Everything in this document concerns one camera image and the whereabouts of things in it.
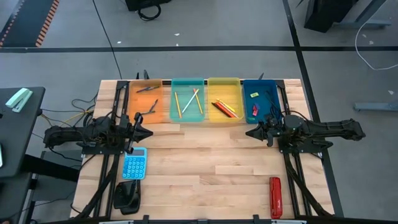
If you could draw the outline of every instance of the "plastic bin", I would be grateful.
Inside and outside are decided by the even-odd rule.
[[[259,96],[251,98],[250,94],[258,93]],[[243,81],[244,110],[247,124],[257,124],[259,119],[264,120],[264,115],[271,113],[271,102],[280,111],[278,91],[274,80],[245,80]],[[260,110],[257,116],[253,116],[253,106],[257,103]]]
[[[197,98],[194,97],[184,113],[184,107],[191,100],[195,93],[193,89],[199,89],[197,95],[199,97],[200,107]],[[178,103],[182,113],[180,118],[175,101],[175,93],[177,93]],[[200,122],[205,119],[205,80],[202,78],[174,78],[172,80],[172,91],[170,93],[170,119],[174,122]]]
[[[157,87],[156,89],[149,91],[137,91],[147,87]],[[134,115],[137,112],[145,113],[150,110],[152,105],[157,101],[154,107],[155,113],[144,114],[144,124],[153,124],[163,122],[163,86],[161,79],[150,79],[150,80],[133,80],[130,82],[130,94],[129,94],[129,117],[130,121],[134,123]]]
[[[209,78],[207,81],[209,120],[212,123],[238,122],[243,118],[241,81],[238,78]],[[211,103],[222,100],[235,110],[237,118],[229,118]]]

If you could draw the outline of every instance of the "floor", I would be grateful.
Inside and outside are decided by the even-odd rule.
[[[352,19],[370,0],[361,0],[347,15]],[[0,0],[0,26],[8,20],[17,0]],[[332,28],[322,34],[303,28],[307,1],[288,0],[298,39],[305,47],[354,46],[357,30]],[[302,78],[295,51],[270,50],[184,50],[140,51],[136,47],[184,47],[260,45],[293,47],[284,5],[280,0],[173,0],[162,6],[156,21],[143,22],[129,12],[124,1],[95,0],[104,27],[114,47],[131,47],[116,52],[123,78],[133,78],[146,69],[151,78],[240,77]],[[388,19],[392,26],[364,30],[358,44],[366,47],[398,46],[398,1],[388,0],[374,16]],[[61,0],[42,48],[109,47],[92,0]],[[398,63],[396,51],[362,53],[375,67]],[[373,71],[355,51],[304,51],[318,112],[322,121],[354,118],[366,133],[360,142],[334,139],[331,163],[344,215],[356,218],[398,220],[398,180],[395,170],[398,151],[394,144],[398,118],[395,113],[355,112],[355,102],[388,102],[397,99],[398,68]],[[70,110],[71,100],[91,99],[102,79],[118,79],[111,52],[49,52],[0,54],[0,88],[44,86],[42,107]],[[46,113],[66,120],[67,113]],[[34,133],[47,128],[38,119]],[[42,140],[32,137],[28,153],[40,156]],[[74,145],[58,150],[77,149]],[[68,202],[37,208],[41,222],[68,217]]]

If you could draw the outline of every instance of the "orange and black tape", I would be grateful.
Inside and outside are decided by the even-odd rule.
[[[51,21],[53,20],[55,16],[55,12],[57,11],[58,5],[60,4],[60,0],[54,0],[54,2],[51,5],[51,8],[49,10],[49,14],[44,20],[44,24],[42,26],[42,29],[40,31],[39,36],[37,37],[36,40],[36,47],[40,47],[43,44],[45,35],[49,31]]]
[[[18,13],[19,13],[21,7],[24,5],[24,3],[25,3],[25,0],[22,0],[22,1],[21,1],[21,4],[19,5],[19,7],[18,7],[18,9],[17,9],[17,11],[14,13],[14,17],[12,18],[11,22],[8,23],[8,27],[7,27],[7,29],[6,29],[6,32],[5,32],[5,34],[4,34],[4,35],[1,37],[1,39],[0,39],[0,48],[2,47],[2,45],[3,45],[3,43],[4,43],[5,39],[6,39],[6,37],[7,37],[7,35],[8,35],[8,33],[9,33],[9,31],[11,30],[11,27],[12,27],[12,25],[14,24],[14,21],[15,21],[15,19],[17,18]]]

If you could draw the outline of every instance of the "wooden table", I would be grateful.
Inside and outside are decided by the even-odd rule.
[[[301,81],[284,81],[290,108],[309,117]],[[101,82],[94,117],[111,111],[116,82]],[[142,220],[143,215],[149,215],[151,220],[252,219],[253,214],[271,218],[269,177],[275,176],[282,182],[282,218],[293,218],[284,159],[277,144],[269,148],[265,141],[246,136],[245,132],[256,125],[246,124],[244,119],[230,124],[212,124],[207,117],[202,123],[171,123],[170,91],[170,86],[164,86],[164,122],[144,124],[154,135],[134,143],[148,150],[146,177],[141,182],[141,208],[137,214],[128,216],[113,209],[111,219]],[[124,181],[123,159],[121,156],[117,183]],[[102,161],[103,156],[97,155],[81,171],[73,201],[77,210],[82,210],[95,193]],[[301,161],[308,189],[326,211],[333,213],[321,160],[301,154]],[[298,187],[296,191],[303,214]],[[108,190],[100,215],[105,213],[107,198]]]

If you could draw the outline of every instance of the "blue calculator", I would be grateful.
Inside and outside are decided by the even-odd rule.
[[[124,153],[122,178],[124,180],[142,180],[147,167],[147,149],[134,147],[132,154]]]

